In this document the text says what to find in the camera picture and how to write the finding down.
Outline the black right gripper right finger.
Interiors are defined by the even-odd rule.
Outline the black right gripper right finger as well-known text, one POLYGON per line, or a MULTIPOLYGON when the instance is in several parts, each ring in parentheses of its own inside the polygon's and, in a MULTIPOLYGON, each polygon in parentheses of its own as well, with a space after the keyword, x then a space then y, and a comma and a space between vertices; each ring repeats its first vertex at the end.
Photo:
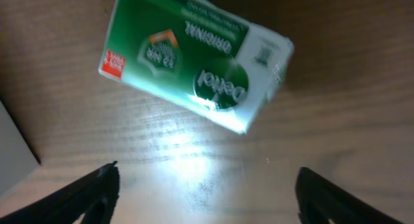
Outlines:
POLYGON ((298 172, 295 193, 304 224, 399 223, 307 167, 298 172))

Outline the green Dettol soap box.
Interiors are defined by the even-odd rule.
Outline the green Dettol soap box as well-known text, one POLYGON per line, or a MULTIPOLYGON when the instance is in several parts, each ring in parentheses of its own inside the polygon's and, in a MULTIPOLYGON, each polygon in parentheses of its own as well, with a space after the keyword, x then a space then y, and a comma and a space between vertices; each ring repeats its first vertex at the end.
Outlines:
POLYGON ((246 133, 294 45, 207 0, 116 0, 99 73, 246 133))

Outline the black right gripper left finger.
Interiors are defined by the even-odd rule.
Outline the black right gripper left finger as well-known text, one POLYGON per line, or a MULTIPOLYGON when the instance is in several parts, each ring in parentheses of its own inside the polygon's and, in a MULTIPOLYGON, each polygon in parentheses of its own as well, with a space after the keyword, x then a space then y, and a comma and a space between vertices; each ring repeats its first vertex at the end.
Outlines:
POLYGON ((39 201, 1 218, 1 223, 109 224, 120 191, 116 162, 105 164, 39 201))

